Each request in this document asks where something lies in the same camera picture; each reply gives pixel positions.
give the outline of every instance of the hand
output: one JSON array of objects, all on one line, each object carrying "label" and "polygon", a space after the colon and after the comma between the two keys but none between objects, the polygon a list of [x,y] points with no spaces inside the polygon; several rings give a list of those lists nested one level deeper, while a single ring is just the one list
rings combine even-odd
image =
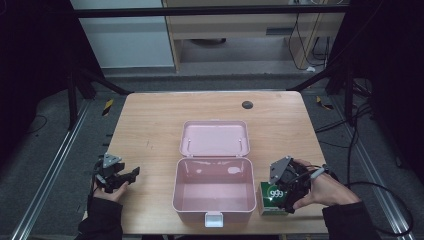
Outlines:
[{"label": "hand", "polygon": [[113,193],[106,193],[103,191],[103,189],[98,188],[96,182],[94,182],[94,189],[96,189],[96,191],[94,191],[93,196],[96,198],[106,199],[112,202],[118,202],[119,198],[121,198],[121,196],[127,190],[128,184],[128,182],[125,182],[118,190],[115,190]]},{"label": "hand", "polygon": [[[294,161],[304,166],[311,165],[311,163],[301,159],[295,159]],[[295,202],[293,208],[299,209],[312,203],[333,206],[360,201],[359,197],[350,189],[334,180],[330,175],[322,173],[317,178],[311,179],[311,191],[304,198]]]}]

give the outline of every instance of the box latch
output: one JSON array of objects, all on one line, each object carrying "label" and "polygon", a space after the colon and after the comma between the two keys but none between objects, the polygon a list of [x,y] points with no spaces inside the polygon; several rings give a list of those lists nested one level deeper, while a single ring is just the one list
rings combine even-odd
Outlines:
[{"label": "box latch", "polygon": [[205,227],[223,227],[224,215],[221,212],[207,212],[205,214]]}]

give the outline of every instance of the open box lid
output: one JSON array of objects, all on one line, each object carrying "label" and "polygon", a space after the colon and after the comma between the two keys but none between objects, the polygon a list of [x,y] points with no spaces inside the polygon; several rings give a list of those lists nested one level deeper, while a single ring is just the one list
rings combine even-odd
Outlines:
[{"label": "open box lid", "polygon": [[244,121],[187,121],[180,152],[186,157],[242,157],[250,151]]}]

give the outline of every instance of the cable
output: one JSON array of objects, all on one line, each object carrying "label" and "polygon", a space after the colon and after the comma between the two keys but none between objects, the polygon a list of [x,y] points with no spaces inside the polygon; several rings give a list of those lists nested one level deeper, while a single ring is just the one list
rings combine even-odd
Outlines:
[{"label": "cable", "polygon": [[[297,35],[299,37],[300,45],[302,46],[303,56],[304,56],[305,60],[311,65],[311,67],[323,66],[324,63],[322,63],[322,64],[311,63],[309,61],[309,59],[308,59],[308,56],[306,56],[305,45],[303,44],[302,37],[300,36],[300,31],[299,31],[299,15],[300,15],[299,13],[296,14],[296,21],[295,21],[295,24],[294,24],[294,27],[293,27],[293,31],[292,31],[292,33],[291,33],[291,35],[289,37],[289,52],[290,52],[290,55],[291,55],[291,57],[292,57],[292,59],[294,61],[294,55],[293,55],[293,52],[291,51],[291,38],[292,38],[292,36],[294,34],[294,31],[296,30],[297,31]],[[300,68],[299,66],[297,66],[296,61],[294,61],[294,64],[295,64],[295,66],[296,66],[297,69],[299,69],[299,70],[306,70],[306,68]]]},{"label": "cable", "polygon": [[328,143],[328,142],[324,142],[324,141],[318,141],[318,142],[323,143],[323,144],[327,144],[327,145],[330,145],[330,146],[333,146],[333,147],[338,147],[338,148],[349,148],[349,146],[340,146],[340,145],[336,145],[336,144],[332,144],[332,143]]},{"label": "cable", "polygon": [[371,97],[371,91],[368,89],[367,81],[365,81],[365,87],[357,83],[355,80],[353,81],[353,85],[355,87],[355,90],[359,91],[360,95],[365,97]]},{"label": "cable", "polygon": [[357,181],[357,182],[352,182],[349,185],[348,184],[345,184],[345,186],[348,187],[348,188],[350,188],[353,185],[371,185],[371,186],[378,187],[378,188],[381,188],[381,189],[389,192],[399,203],[401,203],[401,205],[404,207],[405,211],[408,213],[409,219],[410,219],[410,223],[408,223],[409,228],[406,231],[401,232],[401,233],[394,233],[394,232],[391,232],[391,231],[388,231],[388,230],[385,230],[385,229],[381,229],[381,228],[379,228],[379,227],[377,227],[377,226],[374,225],[374,228],[377,229],[377,231],[380,231],[382,233],[385,233],[387,235],[394,236],[394,237],[405,236],[405,235],[407,235],[407,234],[409,234],[409,233],[412,232],[412,229],[414,228],[414,215],[412,215],[411,210],[408,208],[408,206],[406,205],[405,201],[403,201],[401,197],[399,197],[398,195],[396,195],[392,190],[390,190],[390,189],[388,189],[388,188],[386,188],[384,186],[381,186],[381,185],[379,185],[377,183],[366,182],[366,181]]},{"label": "cable", "polygon": [[317,2],[315,2],[314,0],[311,0],[311,2],[313,3],[313,4],[322,4],[322,3],[317,3]]},{"label": "cable", "polygon": [[[354,118],[359,118],[359,117],[362,117],[363,115],[365,115],[365,114],[367,114],[367,113],[370,113],[370,112],[371,112],[371,111],[370,111],[370,109],[371,109],[371,107],[367,107],[367,108],[365,108],[365,109],[363,109],[363,110],[357,111],[357,113],[356,113],[355,115],[353,115],[353,116],[352,116],[352,119],[354,119]],[[340,126],[340,125],[342,125],[342,124],[344,124],[344,123],[346,123],[346,122],[349,122],[349,121],[350,121],[350,120],[352,120],[352,119],[339,120],[339,121],[337,121],[337,122],[330,123],[330,124],[328,124],[328,125],[322,126],[322,127],[320,127],[320,128],[317,128],[317,129],[315,130],[315,133],[321,133],[321,132],[329,131],[329,130],[334,129],[334,128],[336,128],[336,127],[338,127],[338,126]]]},{"label": "cable", "polygon": [[350,182],[350,165],[351,165],[351,155],[352,155],[352,149],[353,149],[353,146],[356,144],[356,142],[358,141],[358,139],[359,139],[359,131],[358,131],[358,119],[359,119],[359,117],[358,117],[358,113],[361,111],[360,110],[360,108],[361,107],[363,107],[364,105],[366,105],[366,104],[368,104],[368,103],[364,103],[363,105],[361,105],[358,109],[357,109],[357,114],[355,114],[355,118],[353,118],[353,136],[352,136],[352,140],[351,140],[351,142],[350,142],[350,145],[349,145],[349,151],[348,151],[348,158],[347,158],[347,177],[346,177],[346,180],[347,180],[347,183],[345,184],[345,186],[347,187],[347,188],[351,188],[351,186],[352,185],[359,185],[359,184],[363,184],[363,185],[372,185],[372,186],[376,186],[376,187],[379,187],[379,188],[382,188],[382,189],[384,189],[385,191],[387,191],[387,192],[389,192],[394,198],[396,198],[402,205],[403,205],[403,207],[406,209],[406,211],[407,211],[407,213],[408,213],[408,215],[409,215],[409,218],[411,219],[411,223],[409,224],[409,228],[405,231],[405,232],[402,232],[402,233],[394,233],[394,232],[391,232],[391,231],[387,231],[387,230],[384,230],[384,229],[381,229],[381,228],[379,228],[379,227],[377,227],[377,226],[374,226],[375,227],[375,229],[377,230],[377,231],[380,231],[380,232],[382,232],[382,233],[385,233],[385,234],[387,234],[387,235],[391,235],[391,236],[395,236],[395,237],[400,237],[400,236],[404,236],[404,235],[407,235],[407,234],[409,234],[411,231],[412,231],[412,229],[413,229],[413,226],[414,226],[414,218],[413,218],[413,215],[412,215],[412,213],[411,213],[411,211],[409,210],[409,208],[408,208],[408,206],[406,205],[406,203],[399,197],[399,196],[397,196],[393,191],[391,191],[390,189],[388,189],[388,188],[386,188],[386,187],[384,187],[384,186],[381,186],[381,185],[379,185],[379,184],[376,184],[376,183],[372,183],[372,182],[366,182],[366,181],[358,181],[358,182],[354,182],[354,183],[351,183]]},{"label": "cable", "polygon": [[35,117],[41,117],[41,118],[43,118],[44,119],[44,122],[43,122],[43,124],[41,124],[41,126],[40,127],[38,127],[37,129],[35,129],[35,130],[32,130],[32,131],[29,131],[29,132],[27,132],[26,134],[31,134],[31,133],[35,133],[35,132],[38,132],[39,130],[41,130],[44,126],[46,126],[46,124],[47,124],[47,117],[45,117],[45,116],[43,116],[43,115],[36,115]]},{"label": "cable", "polygon": [[330,37],[327,37],[327,42],[326,42],[324,53],[319,53],[318,54],[318,53],[315,53],[315,49],[316,49],[316,46],[318,44],[319,39],[320,39],[320,37],[317,37],[317,39],[315,40],[314,47],[312,48],[312,56],[316,60],[324,61],[324,66],[326,66],[327,65],[327,60],[328,60],[328,55],[330,53]]},{"label": "cable", "polygon": [[307,176],[307,175],[310,175],[310,174],[314,173],[316,170],[317,170],[317,169],[314,169],[314,170],[308,170],[307,172],[304,172],[304,173],[300,174],[299,176],[296,176],[295,178],[291,179],[291,180],[290,180],[290,181],[288,181],[285,185],[290,185],[290,184],[292,184],[292,183],[296,182],[297,180],[299,180],[299,179],[301,179],[301,178],[303,178],[303,177],[305,177],[305,176]]}]

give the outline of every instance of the black pole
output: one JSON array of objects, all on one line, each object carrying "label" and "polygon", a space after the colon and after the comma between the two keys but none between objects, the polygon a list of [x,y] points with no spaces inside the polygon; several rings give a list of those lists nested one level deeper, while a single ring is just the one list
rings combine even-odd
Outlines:
[{"label": "black pole", "polygon": [[61,17],[112,18],[193,15],[238,15],[238,14],[287,14],[287,13],[342,13],[352,9],[350,5],[252,5],[252,6],[208,6],[208,7],[165,7],[125,9],[83,9],[54,11]]}]

